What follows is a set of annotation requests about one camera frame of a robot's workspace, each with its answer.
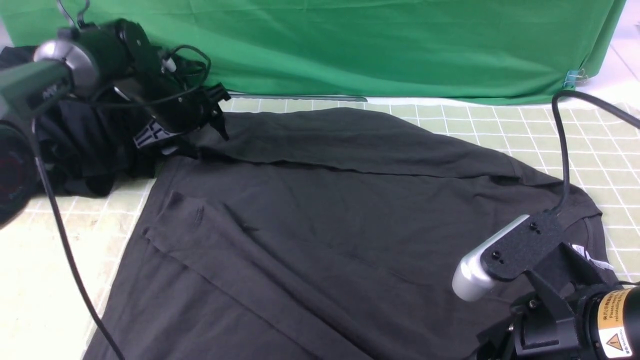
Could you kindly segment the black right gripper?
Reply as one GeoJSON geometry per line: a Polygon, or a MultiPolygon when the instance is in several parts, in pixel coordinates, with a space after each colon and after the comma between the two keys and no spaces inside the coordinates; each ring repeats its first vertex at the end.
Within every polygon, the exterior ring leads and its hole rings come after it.
{"type": "Polygon", "coordinates": [[[601,274],[562,243],[525,271],[533,291],[478,333],[477,360],[603,360],[596,313],[608,292],[601,274]]]}

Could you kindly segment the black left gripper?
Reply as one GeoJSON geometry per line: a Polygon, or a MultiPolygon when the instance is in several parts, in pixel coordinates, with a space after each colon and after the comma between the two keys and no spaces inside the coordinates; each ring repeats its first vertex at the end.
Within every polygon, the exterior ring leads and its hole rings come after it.
{"type": "Polygon", "coordinates": [[[138,150],[191,151],[186,137],[206,125],[224,141],[230,139],[220,103],[230,101],[231,95],[222,83],[183,94],[180,83],[167,76],[135,75],[117,80],[114,91],[150,118],[133,138],[138,150]]]}

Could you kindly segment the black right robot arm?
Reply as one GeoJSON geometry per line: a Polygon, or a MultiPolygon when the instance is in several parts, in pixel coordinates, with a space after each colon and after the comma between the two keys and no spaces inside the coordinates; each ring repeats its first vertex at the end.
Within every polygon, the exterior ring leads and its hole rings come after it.
{"type": "Polygon", "coordinates": [[[469,360],[637,360],[639,284],[609,283],[560,244],[524,276],[533,291],[477,335],[469,360]]]}

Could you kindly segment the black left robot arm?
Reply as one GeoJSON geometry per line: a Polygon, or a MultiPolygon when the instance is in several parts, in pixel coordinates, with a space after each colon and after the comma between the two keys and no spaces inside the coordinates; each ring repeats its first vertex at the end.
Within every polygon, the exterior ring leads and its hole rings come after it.
{"type": "Polygon", "coordinates": [[[186,137],[210,125],[228,141],[221,85],[186,88],[174,76],[171,55],[154,47],[139,23],[123,18],[61,28],[38,46],[32,60],[1,72],[1,224],[30,202],[45,168],[36,122],[62,101],[93,109],[135,110],[127,145],[196,157],[186,137]]]}

